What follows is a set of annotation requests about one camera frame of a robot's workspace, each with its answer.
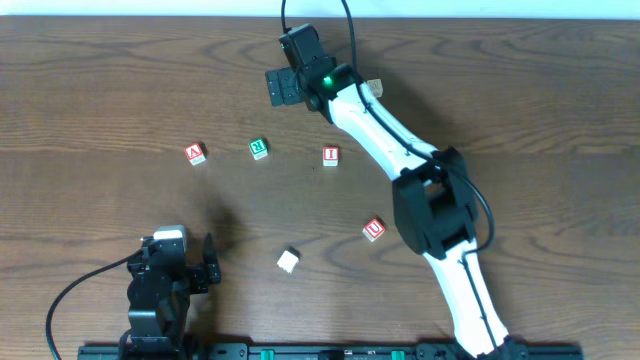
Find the red letter I block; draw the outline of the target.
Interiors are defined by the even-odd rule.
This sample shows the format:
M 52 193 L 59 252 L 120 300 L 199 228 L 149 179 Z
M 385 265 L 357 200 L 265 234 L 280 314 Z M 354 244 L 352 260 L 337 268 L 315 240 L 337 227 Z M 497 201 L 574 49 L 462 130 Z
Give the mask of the red letter I block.
M 326 146 L 323 148 L 322 160 L 325 167 L 335 167 L 339 164 L 340 149 L 336 146 Z

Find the red letter A block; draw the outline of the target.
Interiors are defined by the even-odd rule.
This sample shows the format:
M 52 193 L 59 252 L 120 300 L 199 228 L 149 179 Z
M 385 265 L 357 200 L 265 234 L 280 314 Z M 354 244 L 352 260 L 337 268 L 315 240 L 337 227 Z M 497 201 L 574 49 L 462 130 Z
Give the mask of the red letter A block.
M 192 166 L 201 164 L 206 160 L 203 147 L 199 143 L 193 143 L 185 147 L 184 153 Z

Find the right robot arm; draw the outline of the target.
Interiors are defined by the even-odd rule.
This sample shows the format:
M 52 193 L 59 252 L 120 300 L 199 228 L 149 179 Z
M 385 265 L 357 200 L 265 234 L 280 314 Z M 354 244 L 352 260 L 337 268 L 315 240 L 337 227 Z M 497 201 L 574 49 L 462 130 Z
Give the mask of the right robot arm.
M 375 97 L 354 64 L 326 53 L 310 24 L 284 27 L 288 67 L 266 72 L 275 106 L 306 104 L 354 138 L 391 181 L 395 226 L 433 269 L 454 337 L 472 359 L 506 359 L 510 339 L 479 266 L 474 221 L 489 208 L 461 154 L 438 150 L 405 128 Z

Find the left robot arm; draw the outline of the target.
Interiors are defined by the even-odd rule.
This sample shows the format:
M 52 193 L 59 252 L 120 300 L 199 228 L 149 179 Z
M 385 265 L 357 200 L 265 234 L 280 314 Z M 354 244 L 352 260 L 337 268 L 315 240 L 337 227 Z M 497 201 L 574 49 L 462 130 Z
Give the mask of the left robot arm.
M 221 281 L 213 236 L 206 235 L 197 264 L 187 262 L 181 230 L 159 231 L 141 241 L 139 253 L 127 261 L 130 328 L 119 340 L 117 357 L 191 359 L 198 345 L 185 334 L 190 297 Z

